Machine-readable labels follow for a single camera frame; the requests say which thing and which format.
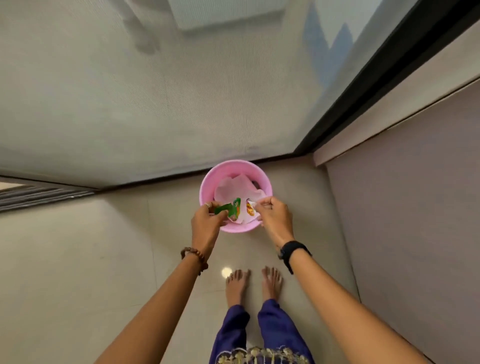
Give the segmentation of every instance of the bare feet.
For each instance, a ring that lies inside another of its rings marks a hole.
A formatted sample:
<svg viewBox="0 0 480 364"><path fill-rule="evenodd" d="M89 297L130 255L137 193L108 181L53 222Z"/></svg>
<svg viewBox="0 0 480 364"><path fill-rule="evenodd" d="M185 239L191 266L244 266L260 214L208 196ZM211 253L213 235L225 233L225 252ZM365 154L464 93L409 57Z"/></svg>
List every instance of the bare feet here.
<svg viewBox="0 0 480 364"><path fill-rule="evenodd" d="M227 278L226 293L228 308L236 304L243 305L243 293L245 292L245 288L247 288L249 276L250 270L242 272L238 269Z"/></svg>
<svg viewBox="0 0 480 364"><path fill-rule="evenodd" d="M262 280L262 294L264 297L264 302L266 300L274 299L278 301L280 292L282 291L283 278L276 268L265 267L262 269L262 275L264 279Z"/></svg>

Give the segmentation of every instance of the smartwatch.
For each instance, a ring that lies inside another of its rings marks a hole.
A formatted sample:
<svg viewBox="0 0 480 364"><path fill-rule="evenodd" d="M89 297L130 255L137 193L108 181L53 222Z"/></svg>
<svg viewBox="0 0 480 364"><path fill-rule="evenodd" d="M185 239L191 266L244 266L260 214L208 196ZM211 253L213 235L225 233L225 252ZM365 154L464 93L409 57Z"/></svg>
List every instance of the smartwatch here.
<svg viewBox="0 0 480 364"><path fill-rule="evenodd" d="M281 259L283 260L283 262L285 263L285 266L288 268L288 271L290 272L290 274L293 274L293 270L292 270L292 267L290 266L290 257L292 255L292 253L297 250L297 249L303 249L305 250L310 256L312 256L312 254L309 252L309 250L307 249L307 247L305 245L303 245L302 243L299 243L298 241L296 240L292 240L288 243L286 243L281 249L280 249L280 253L278 253L278 259Z"/></svg>

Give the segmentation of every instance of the beige floor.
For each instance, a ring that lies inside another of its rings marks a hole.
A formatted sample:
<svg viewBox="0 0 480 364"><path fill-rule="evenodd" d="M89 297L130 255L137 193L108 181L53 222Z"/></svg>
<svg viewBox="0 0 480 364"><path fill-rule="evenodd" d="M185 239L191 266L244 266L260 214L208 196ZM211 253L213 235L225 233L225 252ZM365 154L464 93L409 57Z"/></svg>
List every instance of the beige floor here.
<svg viewBox="0 0 480 364"><path fill-rule="evenodd" d="M349 291L356 286L328 177L311 157L264 164L294 212L297 239ZM189 245L202 176L0 215L0 362L91 363L154 293ZM282 307L317 363L346 363L339 347L262 229L221 233L163 363L206 363L226 312L225 267L252 270L248 341L261 345L256 313L265 265L286 284Z"/></svg>

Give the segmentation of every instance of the wall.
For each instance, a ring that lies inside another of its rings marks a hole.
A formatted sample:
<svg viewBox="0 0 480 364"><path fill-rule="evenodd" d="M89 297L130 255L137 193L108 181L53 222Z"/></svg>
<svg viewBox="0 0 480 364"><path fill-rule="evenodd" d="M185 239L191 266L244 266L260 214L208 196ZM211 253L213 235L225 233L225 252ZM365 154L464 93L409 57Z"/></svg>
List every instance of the wall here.
<svg viewBox="0 0 480 364"><path fill-rule="evenodd" d="M331 160L480 74L480 22L446 46L314 153Z"/></svg>
<svg viewBox="0 0 480 364"><path fill-rule="evenodd" d="M356 295L325 170L312 157L267 163L296 238ZM0 214L0 363L92 363L179 262L190 244L203 176ZM249 345L263 344L256 314L261 268L280 269L280 300L317 363L347 363L263 229L221 232L162 364L207 363L227 311L222 270L251 269Z"/></svg>
<svg viewBox="0 0 480 364"><path fill-rule="evenodd" d="M479 98L476 81L327 163L362 302L436 364L480 357Z"/></svg>

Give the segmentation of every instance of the pink bucket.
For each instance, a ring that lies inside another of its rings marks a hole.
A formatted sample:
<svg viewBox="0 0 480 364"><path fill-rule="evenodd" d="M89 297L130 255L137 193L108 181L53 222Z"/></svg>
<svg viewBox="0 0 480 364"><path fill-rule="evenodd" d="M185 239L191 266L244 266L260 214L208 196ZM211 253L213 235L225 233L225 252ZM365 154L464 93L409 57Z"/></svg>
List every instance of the pink bucket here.
<svg viewBox="0 0 480 364"><path fill-rule="evenodd" d="M260 189L267 196L272 195L272 185L264 171L255 164L246 160L234 159L227 160L213 167L205 176L200 185L200 205L213 201L213 195L219 182L226 177L236 177L239 174L245 174L251 181L257 181ZM222 226L220 230L225 232L246 232L255 229L260 225L259 221L251 221L248 224L236 224L228 221L228 224Z"/></svg>

